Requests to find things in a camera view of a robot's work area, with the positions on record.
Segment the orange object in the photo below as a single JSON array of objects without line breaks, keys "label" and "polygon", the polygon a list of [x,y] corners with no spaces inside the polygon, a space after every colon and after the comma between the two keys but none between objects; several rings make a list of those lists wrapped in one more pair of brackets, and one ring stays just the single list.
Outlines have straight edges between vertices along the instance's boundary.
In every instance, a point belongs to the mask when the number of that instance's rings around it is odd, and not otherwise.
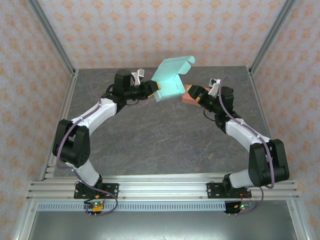
[{"label": "orange object", "polygon": [[198,104],[197,100],[194,100],[192,97],[190,97],[190,95],[189,95],[189,93],[187,91],[189,86],[190,86],[189,84],[185,84],[184,85],[184,89],[185,89],[186,93],[182,95],[182,102],[185,103],[185,104],[192,104],[192,105],[200,106]]}]

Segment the enclosure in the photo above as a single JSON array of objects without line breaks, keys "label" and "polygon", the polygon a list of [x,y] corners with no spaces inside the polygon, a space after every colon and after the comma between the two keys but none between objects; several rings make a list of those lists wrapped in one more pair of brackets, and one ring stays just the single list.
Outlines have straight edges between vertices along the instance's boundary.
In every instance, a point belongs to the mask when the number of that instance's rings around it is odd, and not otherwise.
[{"label": "enclosure", "polygon": [[[6,0],[0,11],[3,238],[320,236],[316,0]],[[248,168],[248,151],[199,105],[149,97],[90,136],[90,161],[106,183],[119,183],[119,208],[88,218],[76,209],[74,173],[56,168],[58,122],[97,103],[97,74],[101,96],[119,69],[142,68],[146,81],[164,59],[182,56],[195,58],[183,84],[227,76],[236,112],[283,141],[290,179],[264,187],[259,210],[228,217],[227,199],[209,199],[206,184]],[[251,193],[258,203],[259,188]]]}]

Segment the patterned wallpaper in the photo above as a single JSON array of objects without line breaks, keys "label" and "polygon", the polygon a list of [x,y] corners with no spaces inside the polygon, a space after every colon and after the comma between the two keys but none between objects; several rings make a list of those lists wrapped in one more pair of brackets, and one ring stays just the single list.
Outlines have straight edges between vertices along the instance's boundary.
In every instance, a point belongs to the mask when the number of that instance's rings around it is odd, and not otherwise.
[{"label": "patterned wallpaper", "polygon": [[69,79],[27,1],[0,1],[0,239],[40,176]]},{"label": "patterned wallpaper", "polygon": [[255,75],[273,137],[320,236],[320,4],[299,0]]},{"label": "patterned wallpaper", "polygon": [[39,0],[75,68],[250,66],[285,0]]}]

